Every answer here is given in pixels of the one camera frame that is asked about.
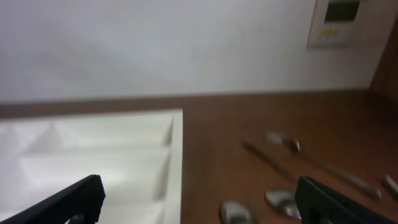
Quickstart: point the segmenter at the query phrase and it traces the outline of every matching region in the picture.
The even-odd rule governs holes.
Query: wooden table
[[[162,108],[183,108],[183,224],[219,223],[218,207],[224,200],[247,205],[260,223],[300,223],[265,203],[266,190],[295,186],[244,150],[243,139],[270,152],[297,177],[309,175],[398,222],[398,202],[380,183],[385,174],[398,180],[398,110],[363,91],[2,105],[0,117]],[[266,142],[267,130],[292,134],[307,152],[375,184],[382,200],[375,202]]]

